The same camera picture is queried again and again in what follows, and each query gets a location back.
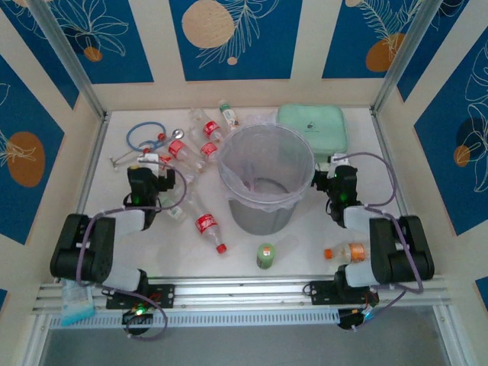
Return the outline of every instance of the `green pouch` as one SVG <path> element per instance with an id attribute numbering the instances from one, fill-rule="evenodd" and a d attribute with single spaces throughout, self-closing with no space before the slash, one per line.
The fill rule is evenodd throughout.
<path id="1" fill-rule="evenodd" d="M 318 157 L 348 149 L 344 115 L 335 105 L 285 104 L 278 110 L 278 123 L 301 133 Z"/>

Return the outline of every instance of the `green can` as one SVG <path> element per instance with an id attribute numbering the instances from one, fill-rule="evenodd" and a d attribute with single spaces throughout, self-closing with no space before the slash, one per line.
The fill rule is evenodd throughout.
<path id="1" fill-rule="evenodd" d="M 261 244 L 258 249 L 258 267 L 260 269 L 268 269 L 273 264 L 273 259 L 275 259 L 275 247 L 266 242 Z"/>

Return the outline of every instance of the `red bottle cap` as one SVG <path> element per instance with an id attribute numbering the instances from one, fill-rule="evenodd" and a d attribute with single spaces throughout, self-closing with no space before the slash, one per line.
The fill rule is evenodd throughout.
<path id="1" fill-rule="evenodd" d="M 227 247 L 226 247 L 226 245 L 225 245 L 225 244 L 220 244 L 220 245 L 217 247 L 217 251 L 219 252 L 219 254 L 224 253 L 226 250 L 227 250 Z"/>
<path id="2" fill-rule="evenodd" d="M 332 249 L 326 249 L 323 251 L 324 256 L 326 259 L 332 259 Z"/>

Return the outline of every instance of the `gray trash bin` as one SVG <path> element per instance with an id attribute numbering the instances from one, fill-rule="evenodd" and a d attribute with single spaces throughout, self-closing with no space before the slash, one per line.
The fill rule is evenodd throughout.
<path id="1" fill-rule="evenodd" d="M 221 147 L 218 163 L 233 218 L 254 235 L 285 227 L 315 172 L 308 142 L 279 124 L 234 131 Z"/>

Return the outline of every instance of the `white table surface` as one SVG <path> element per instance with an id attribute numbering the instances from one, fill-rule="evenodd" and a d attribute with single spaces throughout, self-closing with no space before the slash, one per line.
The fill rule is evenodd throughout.
<path id="1" fill-rule="evenodd" d="M 250 122 L 248 116 L 268 116 L 276 108 L 236 108 L 241 121 Z M 373 122 L 367 108 L 344 108 L 347 121 L 348 153 L 368 151 L 381 155 Z M 206 110 L 220 124 L 223 118 L 217 109 Z M 118 111 L 111 115 L 107 136 L 91 185 L 85 212 L 88 215 L 120 207 L 124 196 L 130 193 L 127 166 L 119 172 L 112 169 L 109 156 L 118 157 L 128 151 L 125 142 L 127 131 L 135 124 L 153 120 L 163 123 L 169 133 L 175 128 L 190 125 L 188 110 Z M 133 133 L 136 143 L 154 140 L 160 132 L 156 126 L 141 127 Z M 191 146 L 186 137 L 184 141 Z M 133 154 L 132 163 L 137 154 Z M 358 168 L 358 199 L 363 203 L 384 202 L 391 194 L 390 179 L 384 166 L 376 159 L 354 157 L 351 164 Z M 115 243 L 114 260 L 147 271 L 149 276 L 163 277 L 259 277 L 293 275 L 330 275 L 338 262 L 323 258 L 323 250 L 336 243 L 352 240 L 367 242 L 363 233 L 339 227 L 326 214 L 327 196 L 310 188 L 306 197 L 286 227 L 270 236 L 253 236 L 240 229 L 234 222 L 229 205 L 220 193 L 222 185 L 217 167 L 211 166 L 197 181 L 197 190 L 204 204 L 220 225 L 227 252 L 218 255 L 215 248 L 199 237 L 191 219 L 176 225 L 167 215 L 160 213 L 152 226 L 143 232 L 125 236 Z M 396 201 L 385 207 L 398 215 Z M 277 254 L 271 268 L 261 270 L 256 264 L 256 252 L 264 242 L 275 244 Z"/>

